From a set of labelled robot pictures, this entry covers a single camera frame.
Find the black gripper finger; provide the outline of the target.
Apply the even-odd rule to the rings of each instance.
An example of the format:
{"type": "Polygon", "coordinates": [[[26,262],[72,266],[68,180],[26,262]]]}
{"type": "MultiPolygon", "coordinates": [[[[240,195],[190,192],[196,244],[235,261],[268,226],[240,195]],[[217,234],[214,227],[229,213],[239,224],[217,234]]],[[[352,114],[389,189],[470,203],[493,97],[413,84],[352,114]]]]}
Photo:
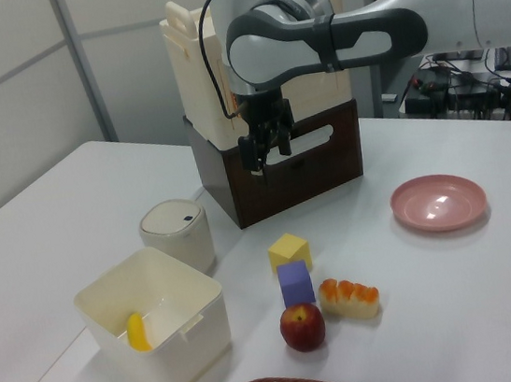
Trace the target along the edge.
{"type": "Polygon", "coordinates": [[[279,154],[289,156],[291,153],[291,127],[284,124],[277,126],[277,146],[279,154]]]}
{"type": "Polygon", "coordinates": [[[271,133],[267,130],[238,138],[238,149],[244,170],[250,171],[252,174],[262,173],[271,149],[271,138],[271,133]]]}

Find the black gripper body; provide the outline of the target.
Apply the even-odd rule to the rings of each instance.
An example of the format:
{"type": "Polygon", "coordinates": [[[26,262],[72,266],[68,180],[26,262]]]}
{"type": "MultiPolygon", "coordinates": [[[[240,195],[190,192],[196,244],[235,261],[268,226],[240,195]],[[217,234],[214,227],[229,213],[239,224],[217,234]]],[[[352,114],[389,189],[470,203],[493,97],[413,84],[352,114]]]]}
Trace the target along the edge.
{"type": "Polygon", "coordinates": [[[288,138],[294,124],[291,103],[282,90],[270,90],[250,95],[236,94],[241,119],[248,125],[248,134],[238,140],[256,142],[288,138]]]}

